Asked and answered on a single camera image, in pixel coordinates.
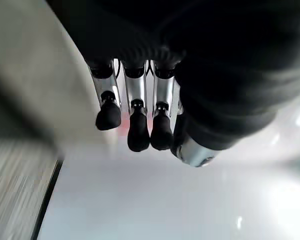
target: black fingertip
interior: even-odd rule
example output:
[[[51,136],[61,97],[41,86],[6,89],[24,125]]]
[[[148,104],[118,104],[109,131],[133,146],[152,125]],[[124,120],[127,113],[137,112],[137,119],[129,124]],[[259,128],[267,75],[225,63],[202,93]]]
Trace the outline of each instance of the black fingertip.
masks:
[[[105,102],[98,115],[96,116],[95,125],[101,130],[110,130],[119,127],[121,124],[120,108],[113,102]]]
[[[150,145],[150,136],[147,126],[147,117],[141,112],[142,108],[134,109],[130,117],[128,132],[128,147],[133,152],[146,150]]]
[[[170,128],[170,119],[164,113],[159,114],[153,119],[153,128],[150,142],[154,149],[159,151],[170,149],[174,141],[174,136]]]

